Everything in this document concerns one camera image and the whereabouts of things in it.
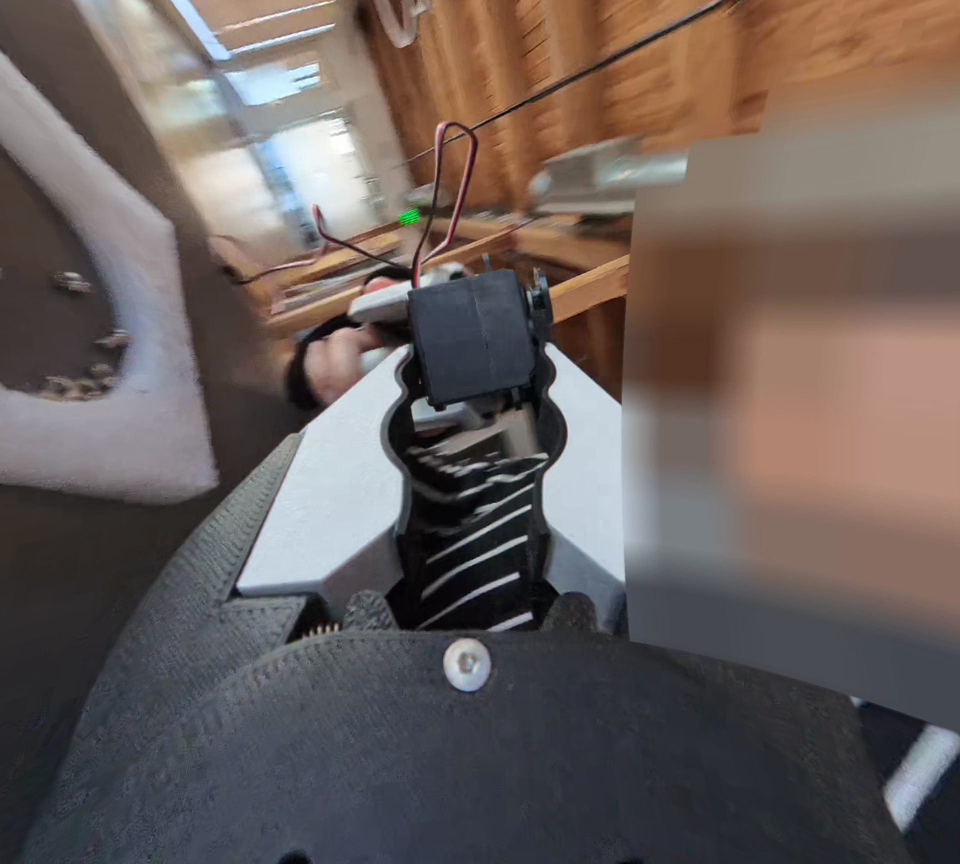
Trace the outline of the person's right hand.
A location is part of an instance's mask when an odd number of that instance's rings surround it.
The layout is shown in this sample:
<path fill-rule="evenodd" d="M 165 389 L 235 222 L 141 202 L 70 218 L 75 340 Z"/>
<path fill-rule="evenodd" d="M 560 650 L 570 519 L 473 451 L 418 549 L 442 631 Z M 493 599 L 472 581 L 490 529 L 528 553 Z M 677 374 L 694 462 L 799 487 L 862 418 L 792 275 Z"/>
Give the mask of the person's right hand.
<path fill-rule="evenodd" d="M 311 342 L 303 358 L 311 397 L 329 407 L 362 378 L 362 356 L 383 346 L 383 332 L 370 324 L 333 330 Z"/>

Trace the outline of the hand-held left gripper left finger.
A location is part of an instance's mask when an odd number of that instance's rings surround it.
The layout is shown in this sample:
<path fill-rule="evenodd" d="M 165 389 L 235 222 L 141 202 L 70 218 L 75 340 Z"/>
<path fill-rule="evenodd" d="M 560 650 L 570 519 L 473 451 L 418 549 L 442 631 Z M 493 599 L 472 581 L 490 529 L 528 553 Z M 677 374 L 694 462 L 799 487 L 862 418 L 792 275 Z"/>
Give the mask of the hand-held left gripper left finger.
<path fill-rule="evenodd" d="M 388 423 L 407 397 L 396 349 L 300 434 L 241 571 L 244 597 L 387 594 L 402 579 L 395 541 L 407 507 Z"/>

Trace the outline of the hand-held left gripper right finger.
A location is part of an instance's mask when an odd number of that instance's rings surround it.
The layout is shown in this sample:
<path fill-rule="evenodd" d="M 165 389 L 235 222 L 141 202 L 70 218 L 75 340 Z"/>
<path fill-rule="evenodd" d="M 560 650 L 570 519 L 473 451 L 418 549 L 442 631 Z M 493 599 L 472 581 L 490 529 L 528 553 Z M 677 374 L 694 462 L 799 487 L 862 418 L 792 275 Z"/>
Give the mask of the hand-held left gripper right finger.
<path fill-rule="evenodd" d="M 585 594 L 599 628 L 617 631 L 625 612 L 621 405 L 556 345 L 546 345 L 545 358 L 554 378 L 544 411 L 558 412 L 561 442 L 541 484 L 543 577 L 558 594 Z"/>

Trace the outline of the cluster of small screws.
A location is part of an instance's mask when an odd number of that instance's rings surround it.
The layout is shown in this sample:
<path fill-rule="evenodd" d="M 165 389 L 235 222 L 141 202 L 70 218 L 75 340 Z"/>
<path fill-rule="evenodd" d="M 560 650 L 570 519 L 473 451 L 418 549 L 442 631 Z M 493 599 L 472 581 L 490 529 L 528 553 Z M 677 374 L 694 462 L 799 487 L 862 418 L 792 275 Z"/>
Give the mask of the cluster of small screws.
<path fill-rule="evenodd" d="M 56 271 L 50 282 L 55 290 L 72 297 L 94 291 L 92 283 L 76 271 Z M 132 341 L 125 329 L 112 328 L 92 345 L 97 354 L 109 354 L 110 358 L 98 357 L 78 377 L 47 376 L 40 396 L 52 402 L 91 402 L 107 396 L 116 386 L 121 361 Z"/>

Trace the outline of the black servo motor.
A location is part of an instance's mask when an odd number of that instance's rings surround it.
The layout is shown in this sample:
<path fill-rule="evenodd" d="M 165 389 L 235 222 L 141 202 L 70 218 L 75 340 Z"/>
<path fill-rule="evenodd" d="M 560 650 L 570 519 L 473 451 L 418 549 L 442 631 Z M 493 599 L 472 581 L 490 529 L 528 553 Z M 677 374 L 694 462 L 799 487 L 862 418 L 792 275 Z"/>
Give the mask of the black servo motor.
<path fill-rule="evenodd" d="M 481 399 L 537 402 L 553 325 L 540 270 L 523 286 L 500 269 L 410 291 L 409 325 L 426 402 L 435 410 Z"/>

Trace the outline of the white foam sheet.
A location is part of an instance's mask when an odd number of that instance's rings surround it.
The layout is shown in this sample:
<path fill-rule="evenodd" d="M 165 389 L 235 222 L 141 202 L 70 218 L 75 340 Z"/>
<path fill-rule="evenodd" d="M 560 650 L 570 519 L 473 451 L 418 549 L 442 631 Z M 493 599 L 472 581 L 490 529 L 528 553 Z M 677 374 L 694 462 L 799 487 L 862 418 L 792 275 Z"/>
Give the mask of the white foam sheet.
<path fill-rule="evenodd" d="M 2 147 L 86 247 L 130 336 L 102 398 L 2 388 L 2 484 L 149 505 L 219 483 L 173 224 L 1 55 Z"/>

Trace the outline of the silver duct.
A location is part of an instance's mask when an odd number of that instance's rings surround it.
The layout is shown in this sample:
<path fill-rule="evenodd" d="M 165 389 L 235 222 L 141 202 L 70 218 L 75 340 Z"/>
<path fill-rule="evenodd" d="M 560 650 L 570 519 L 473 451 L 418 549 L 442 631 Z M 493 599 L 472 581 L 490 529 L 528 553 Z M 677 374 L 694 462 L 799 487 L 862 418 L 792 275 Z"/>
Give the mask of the silver duct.
<path fill-rule="evenodd" d="M 632 214 L 641 188 L 682 182 L 688 161 L 687 149 L 645 151 L 641 137 L 580 146 L 544 162 L 529 184 L 530 208 L 588 217 Z"/>

